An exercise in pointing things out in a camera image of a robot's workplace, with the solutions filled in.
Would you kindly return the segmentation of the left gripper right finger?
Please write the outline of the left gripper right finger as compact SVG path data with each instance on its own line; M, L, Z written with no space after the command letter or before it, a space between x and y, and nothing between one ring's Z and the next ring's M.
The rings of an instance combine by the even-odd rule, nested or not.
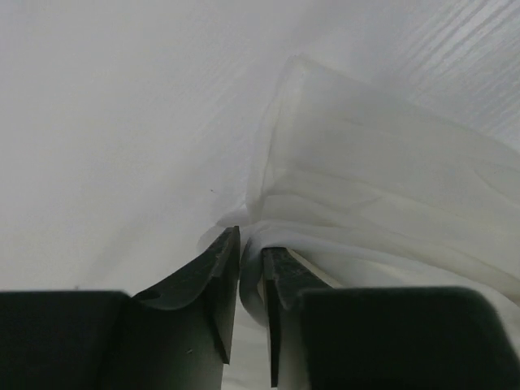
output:
M496 311L466 288L332 288L286 249L262 251L278 389L516 389Z

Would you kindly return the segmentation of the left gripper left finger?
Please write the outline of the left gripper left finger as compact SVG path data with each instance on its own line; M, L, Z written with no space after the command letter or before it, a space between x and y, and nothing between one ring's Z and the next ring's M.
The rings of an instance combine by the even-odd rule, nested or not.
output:
M238 228L229 227L198 257L134 296L3 292L2 388L221 388L240 246Z

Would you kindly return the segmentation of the white skirt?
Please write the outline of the white skirt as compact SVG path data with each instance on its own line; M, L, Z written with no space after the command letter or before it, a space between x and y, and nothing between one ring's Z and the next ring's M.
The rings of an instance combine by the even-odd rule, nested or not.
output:
M262 251L286 249L332 288L466 288L519 360L519 154L304 58L258 129L239 294L267 329Z

